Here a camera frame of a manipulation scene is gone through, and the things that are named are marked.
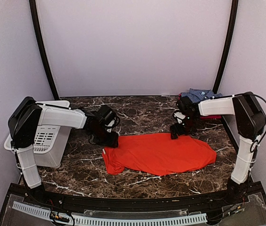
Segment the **orange garment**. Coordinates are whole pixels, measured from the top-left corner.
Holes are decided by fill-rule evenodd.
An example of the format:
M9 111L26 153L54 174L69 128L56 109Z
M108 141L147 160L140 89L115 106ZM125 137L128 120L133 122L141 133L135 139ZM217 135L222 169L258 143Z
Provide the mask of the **orange garment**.
M172 139L169 133L120 136L117 148L105 147L102 157L108 174L128 168L156 176L199 170L215 163L216 152L190 136Z

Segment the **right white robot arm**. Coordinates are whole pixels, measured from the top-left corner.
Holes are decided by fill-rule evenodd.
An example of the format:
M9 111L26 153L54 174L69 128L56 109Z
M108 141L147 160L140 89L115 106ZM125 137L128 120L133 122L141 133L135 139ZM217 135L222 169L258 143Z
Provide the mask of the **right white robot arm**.
M239 150L236 163L230 177L234 185L247 181L256 161L258 146L266 135L266 114L259 103L261 97L252 93L240 93L225 97L212 96L198 103L188 97L179 97L178 109L173 117L176 123L170 126L172 139L188 135L193 131L196 118L212 115L233 115L239 134Z

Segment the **blue checked shirt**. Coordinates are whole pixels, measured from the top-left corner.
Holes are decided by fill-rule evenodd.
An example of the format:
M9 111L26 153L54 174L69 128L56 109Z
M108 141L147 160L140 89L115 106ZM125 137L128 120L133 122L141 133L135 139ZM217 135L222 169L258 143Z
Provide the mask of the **blue checked shirt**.
M221 93L215 94L210 89L189 89L188 92L182 92L179 96L188 97L193 103L199 103L212 97L222 97L223 95Z

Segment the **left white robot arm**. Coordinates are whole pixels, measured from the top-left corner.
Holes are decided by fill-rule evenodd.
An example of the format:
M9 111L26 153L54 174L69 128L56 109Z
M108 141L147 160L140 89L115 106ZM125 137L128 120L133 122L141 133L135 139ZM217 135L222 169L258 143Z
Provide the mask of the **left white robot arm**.
M86 130L96 145L118 147L118 134L113 128L120 118L109 106L97 111L62 106L61 101L37 102L25 97L8 120L11 150L15 152L25 182L31 188L30 197L38 205L49 201L48 194L39 186L42 181L33 153L38 127L67 127Z

